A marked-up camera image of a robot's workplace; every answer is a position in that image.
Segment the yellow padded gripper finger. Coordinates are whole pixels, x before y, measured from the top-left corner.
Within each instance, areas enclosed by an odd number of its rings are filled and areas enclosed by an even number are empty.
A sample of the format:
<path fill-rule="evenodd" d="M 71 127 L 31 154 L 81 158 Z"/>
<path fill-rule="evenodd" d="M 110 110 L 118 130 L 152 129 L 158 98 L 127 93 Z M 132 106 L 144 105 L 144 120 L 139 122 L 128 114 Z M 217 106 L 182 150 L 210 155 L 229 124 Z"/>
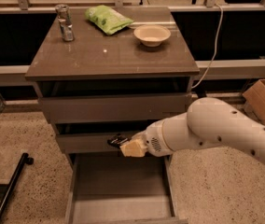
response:
<path fill-rule="evenodd" d="M 146 140 L 143 135 L 134 135 L 120 146 L 120 150 L 125 157 L 142 158 L 147 153 Z"/>

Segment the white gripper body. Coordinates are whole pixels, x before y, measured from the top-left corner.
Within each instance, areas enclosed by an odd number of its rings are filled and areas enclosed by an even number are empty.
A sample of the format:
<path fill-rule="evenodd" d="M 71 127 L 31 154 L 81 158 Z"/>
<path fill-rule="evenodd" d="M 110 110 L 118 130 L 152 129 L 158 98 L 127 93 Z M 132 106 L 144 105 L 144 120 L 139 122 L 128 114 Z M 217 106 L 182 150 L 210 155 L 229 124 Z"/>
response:
<path fill-rule="evenodd" d="M 163 121 L 149 125 L 144 131 L 144 139 L 147 145 L 147 150 L 150 154 L 156 157 L 167 156 L 170 154 L 170 149 L 167 147 L 162 133 Z"/>

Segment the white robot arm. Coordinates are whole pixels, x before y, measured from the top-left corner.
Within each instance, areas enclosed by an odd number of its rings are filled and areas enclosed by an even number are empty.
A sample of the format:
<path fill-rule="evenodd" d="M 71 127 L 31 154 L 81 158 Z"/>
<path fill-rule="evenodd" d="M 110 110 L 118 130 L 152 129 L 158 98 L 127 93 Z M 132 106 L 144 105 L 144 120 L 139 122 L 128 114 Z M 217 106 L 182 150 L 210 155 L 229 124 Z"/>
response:
<path fill-rule="evenodd" d="M 183 149 L 227 146 L 265 165 L 265 126 L 216 98 L 193 102 L 188 111 L 150 124 L 120 146 L 126 157 L 172 155 Z"/>

